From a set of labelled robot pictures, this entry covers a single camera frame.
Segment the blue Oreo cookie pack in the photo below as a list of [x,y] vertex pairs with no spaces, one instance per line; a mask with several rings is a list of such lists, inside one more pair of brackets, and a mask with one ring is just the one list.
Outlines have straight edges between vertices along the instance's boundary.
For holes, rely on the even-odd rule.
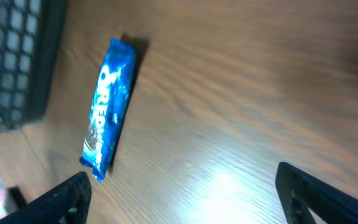
[[119,39],[111,39],[99,69],[89,112],[89,125],[80,163],[102,182],[116,150],[131,98],[136,51]]

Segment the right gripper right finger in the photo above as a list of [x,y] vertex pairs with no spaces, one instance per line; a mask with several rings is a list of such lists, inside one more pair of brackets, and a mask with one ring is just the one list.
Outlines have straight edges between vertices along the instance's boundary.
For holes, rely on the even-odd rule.
[[287,162],[280,162],[275,186],[288,223],[358,223],[358,199]]

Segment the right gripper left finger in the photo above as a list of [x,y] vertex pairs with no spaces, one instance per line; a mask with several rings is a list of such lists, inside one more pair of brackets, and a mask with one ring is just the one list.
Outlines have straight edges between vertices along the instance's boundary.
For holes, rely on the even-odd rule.
[[90,178],[81,171],[2,218],[0,224],[85,224],[91,196]]

